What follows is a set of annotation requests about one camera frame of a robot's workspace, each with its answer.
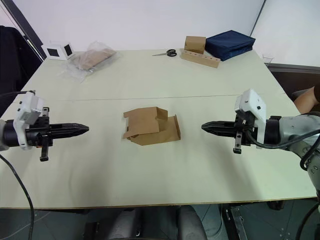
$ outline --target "floor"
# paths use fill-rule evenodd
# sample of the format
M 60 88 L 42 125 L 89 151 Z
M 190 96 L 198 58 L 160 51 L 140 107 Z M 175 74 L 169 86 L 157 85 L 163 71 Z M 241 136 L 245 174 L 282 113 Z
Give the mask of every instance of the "floor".
M 238 208 L 249 240 L 293 240 L 302 218 L 314 204 L 314 200 L 302 199 L 286 201 L 279 211 L 269 209 L 265 202 L 240 205 Z M 228 239 L 224 225 L 217 235 L 221 224 L 219 205 L 193 205 L 193 208 L 202 221 L 208 240 Z M 144 208 L 141 237 L 176 240 L 176 209 L 176 206 Z M 121 208 L 101 208 L 78 214 L 37 210 L 32 239 L 81 240 L 86 223 L 115 218 L 121 211 Z M 320 223 L 319 216 L 317 212 L 312 214 L 301 240 L 314 239 L 315 228 Z M 27 209 L 0 209 L 0 240 L 27 239 L 29 218 Z

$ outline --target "black jacket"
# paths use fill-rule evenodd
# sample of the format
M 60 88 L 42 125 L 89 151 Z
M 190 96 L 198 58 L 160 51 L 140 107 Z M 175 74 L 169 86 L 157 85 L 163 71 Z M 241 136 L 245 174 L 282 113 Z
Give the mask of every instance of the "black jacket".
M 0 26 L 0 94 L 20 91 L 41 60 L 13 27 Z M 0 117 L 15 97 L 0 98 Z

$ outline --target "white tabletop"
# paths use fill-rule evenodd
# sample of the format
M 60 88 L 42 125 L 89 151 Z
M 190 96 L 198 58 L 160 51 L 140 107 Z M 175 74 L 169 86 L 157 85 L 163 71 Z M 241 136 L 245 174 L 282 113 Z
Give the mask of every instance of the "white tabletop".
M 152 56 L 164 50 L 121 51 L 120 57 L 81 84 L 65 77 L 65 61 L 47 59 L 24 90 L 47 100 L 140 99 L 284 93 L 254 51 L 221 62 L 218 68 L 181 59 Z
M 283 150 L 243 146 L 201 130 L 209 121 L 233 121 L 232 96 L 127 100 L 47 101 L 51 123 L 77 122 L 89 132 L 57 139 L 49 161 L 40 149 L 3 151 L 16 168 L 35 208 L 80 208 L 281 200 L 315 195 L 299 158 Z M 295 116 L 283 93 L 261 94 L 267 116 Z M 181 140 L 140 146 L 122 139 L 123 112 L 157 106 L 177 115 Z M 12 119 L 13 103 L 3 119 Z M 27 208 L 9 168 L 0 162 L 0 207 Z

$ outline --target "black cable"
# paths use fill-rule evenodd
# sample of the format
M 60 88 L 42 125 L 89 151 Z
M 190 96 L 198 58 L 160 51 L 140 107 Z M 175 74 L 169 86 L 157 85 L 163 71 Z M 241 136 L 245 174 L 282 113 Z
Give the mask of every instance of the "black cable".
M 25 185 L 23 184 L 23 182 L 21 181 L 19 175 L 17 174 L 15 168 L 11 165 L 10 162 L 8 162 L 7 159 L 5 159 L 5 157 L 3 157 L 1 154 L 0 154 L 0 159 L 2 159 L 8 166 L 9 168 L 11 169 L 11 171 L 13 172 L 15 178 L 17 179 L 17 181 L 19 182 L 26 198 L 28 199 L 28 202 L 29 202 L 29 205 L 30 205 L 30 211 L 31 211 L 31 220 L 30 220 L 30 228 L 29 228 L 29 237 L 28 237 L 28 240 L 32 240 L 32 233 L 33 233 L 33 230 L 34 230 L 34 224 L 35 224 L 35 210 L 34 210 L 34 206 L 32 204 L 32 201 L 31 201 L 31 198 L 29 196 L 29 193 L 25 187 Z
M 15 95 L 18 95 L 18 94 L 26 94 L 27 92 L 31 92 L 31 93 L 35 94 L 34 91 L 10 91 L 10 92 L 6 92 L 6 93 L 1 93 L 0 94 L 0 99 L 7 98 L 7 97 L 10 97 L 10 96 L 15 96 Z
M 251 135 L 251 131 L 250 130 L 245 130 L 244 132 L 246 133 L 247 138 L 251 142 L 253 142 L 253 144 L 257 145 L 260 148 L 263 148 L 263 149 L 282 149 L 282 148 L 285 148 L 285 147 L 287 147 L 287 146 L 289 146 L 291 144 L 295 144 L 297 142 L 302 141 L 303 139 L 309 138 L 309 137 L 311 137 L 311 136 L 313 136 L 315 134 L 320 133 L 320 129 L 308 132 L 308 133 L 303 134 L 301 136 L 297 136 L 297 137 L 293 138 L 292 140 L 289 140 L 289 141 L 286 141 L 286 142 L 283 142 L 283 143 L 280 143 L 280 144 L 264 144 L 264 143 L 260 143 L 260 142 L 258 142 L 257 140 L 254 139 L 254 137 Z
M 320 145 L 320 134 L 316 139 L 316 141 L 314 142 L 314 144 L 312 145 L 312 147 L 309 149 L 309 151 L 307 151 L 306 154 L 301 158 L 300 167 L 303 170 L 307 171 L 307 167 L 305 166 L 305 163 L 310 158 L 310 156 L 315 152 L 315 150 L 319 147 L 319 145 Z
M 296 232 L 296 235 L 295 235 L 295 240 L 300 240 L 300 237 L 301 237 L 301 233 L 302 233 L 302 230 L 308 220 L 308 218 L 311 216 L 311 214 L 318 208 L 319 206 L 319 203 L 317 203 L 316 205 L 314 205 L 307 213 L 306 215 L 304 216 L 304 218 L 302 219 L 302 222 L 300 223 L 299 227 L 298 227 L 298 230 Z

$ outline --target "scissor handle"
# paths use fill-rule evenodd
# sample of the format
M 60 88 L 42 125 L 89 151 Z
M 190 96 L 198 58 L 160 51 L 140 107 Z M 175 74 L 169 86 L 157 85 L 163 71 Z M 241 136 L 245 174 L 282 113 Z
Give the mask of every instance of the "scissor handle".
M 168 51 L 166 51 L 166 53 L 167 53 L 167 56 L 169 57 L 177 56 L 176 50 L 174 49 L 169 49 Z

